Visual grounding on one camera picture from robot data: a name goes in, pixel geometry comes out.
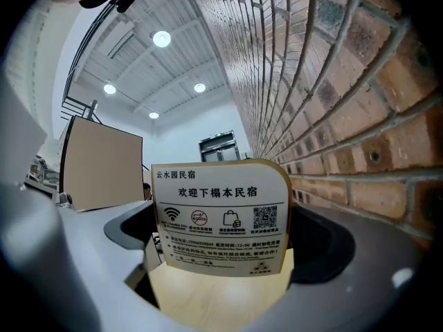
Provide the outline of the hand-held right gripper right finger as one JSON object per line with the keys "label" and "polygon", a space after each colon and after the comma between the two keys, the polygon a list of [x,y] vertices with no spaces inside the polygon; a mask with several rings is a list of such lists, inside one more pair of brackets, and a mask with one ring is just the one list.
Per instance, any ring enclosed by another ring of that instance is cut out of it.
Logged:
{"label": "hand-held right gripper right finger", "polygon": [[293,270],[255,332],[368,332],[410,286],[422,259],[395,226],[311,205],[291,209]]}

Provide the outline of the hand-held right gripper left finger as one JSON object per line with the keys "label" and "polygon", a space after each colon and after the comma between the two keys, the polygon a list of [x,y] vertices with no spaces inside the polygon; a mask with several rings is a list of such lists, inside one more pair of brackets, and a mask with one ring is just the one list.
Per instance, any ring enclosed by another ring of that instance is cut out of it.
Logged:
{"label": "hand-held right gripper left finger", "polygon": [[192,332],[68,240],[44,195],[0,184],[0,332]]}

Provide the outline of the white guesthouse welcome sign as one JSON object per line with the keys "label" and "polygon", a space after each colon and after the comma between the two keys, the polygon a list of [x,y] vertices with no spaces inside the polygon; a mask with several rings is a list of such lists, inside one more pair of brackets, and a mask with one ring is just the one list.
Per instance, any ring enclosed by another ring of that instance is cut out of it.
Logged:
{"label": "white guesthouse welcome sign", "polygon": [[153,165],[153,204],[167,265],[221,277],[280,273],[291,182],[268,160]]}

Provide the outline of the cluttered white desk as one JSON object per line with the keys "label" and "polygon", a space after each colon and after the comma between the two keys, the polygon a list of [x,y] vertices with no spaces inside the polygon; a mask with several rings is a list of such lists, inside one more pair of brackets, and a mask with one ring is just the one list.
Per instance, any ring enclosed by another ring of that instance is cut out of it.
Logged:
{"label": "cluttered white desk", "polygon": [[45,159],[36,155],[24,180],[24,186],[52,196],[59,192],[59,184],[60,173],[50,169]]}

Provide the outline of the brown partition board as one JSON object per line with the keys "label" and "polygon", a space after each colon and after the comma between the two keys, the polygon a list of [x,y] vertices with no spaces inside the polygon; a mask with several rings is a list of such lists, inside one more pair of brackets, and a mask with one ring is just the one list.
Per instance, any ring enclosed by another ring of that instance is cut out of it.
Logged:
{"label": "brown partition board", "polygon": [[142,165],[140,136],[76,116],[66,130],[60,191],[77,211],[143,201]]}

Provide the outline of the black metal railing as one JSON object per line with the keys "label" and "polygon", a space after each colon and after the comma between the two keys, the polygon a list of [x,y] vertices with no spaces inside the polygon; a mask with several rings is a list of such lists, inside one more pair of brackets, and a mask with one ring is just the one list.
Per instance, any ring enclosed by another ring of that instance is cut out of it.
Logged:
{"label": "black metal railing", "polygon": [[74,98],[66,96],[61,107],[61,119],[70,122],[73,117],[81,117],[102,125],[101,120],[96,115],[97,101],[94,100],[91,104],[85,104]]}

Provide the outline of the dark double door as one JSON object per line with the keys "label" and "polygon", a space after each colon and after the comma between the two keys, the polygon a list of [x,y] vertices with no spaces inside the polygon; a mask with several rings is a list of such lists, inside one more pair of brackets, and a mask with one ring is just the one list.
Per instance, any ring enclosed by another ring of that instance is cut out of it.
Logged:
{"label": "dark double door", "polygon": [[227,131],[222,134],[224,136],[219,138],[213,135],[199,141],[200,158],[203,163],[241,159],[234,132]]}

